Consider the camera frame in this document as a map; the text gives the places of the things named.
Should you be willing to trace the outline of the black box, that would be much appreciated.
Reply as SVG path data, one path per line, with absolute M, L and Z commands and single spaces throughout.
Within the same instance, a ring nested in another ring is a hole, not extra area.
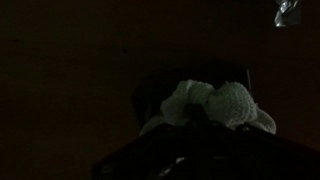
M 251 91 L 249 69 L 225 61 L 206 61 L 185 67 L 174 67 L 146 76 L 134 90 L 131 99 L 139 127 L 147 117 L 160 111 L 162 102 L 176 89 L 180 81 L 196 80 L 220 88 L 226 82 L 239 82 Z

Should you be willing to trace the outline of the white towel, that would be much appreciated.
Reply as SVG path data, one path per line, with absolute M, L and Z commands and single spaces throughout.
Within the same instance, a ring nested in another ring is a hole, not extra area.
M 144 135 L 162 124 L 184 126 L 188 119 L 183 113 L 188 104 L 201 105 L 209 120 L 218 121 L 232 130 L 248 124 L 271 134 L 277 131 L 273 118 L 258 107 L 241 83 L 226 82 L 216 89 L 208 83 L 185 80 L 161 103 L 161 114 L 153 115 L 140 134 Z

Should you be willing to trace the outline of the crumpled clear plastic wrapper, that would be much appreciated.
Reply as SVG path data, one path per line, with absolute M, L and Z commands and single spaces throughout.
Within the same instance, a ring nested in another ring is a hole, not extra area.
M 274 25 L 278 28 L 301 23 L 302 0 L 274 0 L 277 8 Z

